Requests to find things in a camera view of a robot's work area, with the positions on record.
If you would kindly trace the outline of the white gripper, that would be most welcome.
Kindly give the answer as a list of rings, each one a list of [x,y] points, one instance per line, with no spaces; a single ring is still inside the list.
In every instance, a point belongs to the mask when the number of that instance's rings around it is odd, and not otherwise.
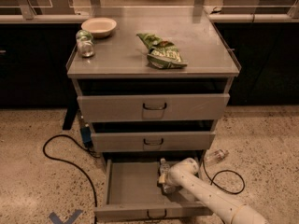
[[[167,184],[169,186],[177,187],[179,185],[180,174],[178,169],[170,169],[166,175],[159,176],[158,183],[159,184]]]

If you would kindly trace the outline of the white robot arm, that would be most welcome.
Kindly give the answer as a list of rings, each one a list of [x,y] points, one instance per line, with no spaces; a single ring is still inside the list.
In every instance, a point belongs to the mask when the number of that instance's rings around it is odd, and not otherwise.
[[[199,166],[193,158],[187,158],[172,166],[165,158],[161,158],[159,171],[159,183],[166,185],[166,193],[173,191],[175,187],[183,187],[225,224],[269,224],[265,217],[249,205],[197,177]]]

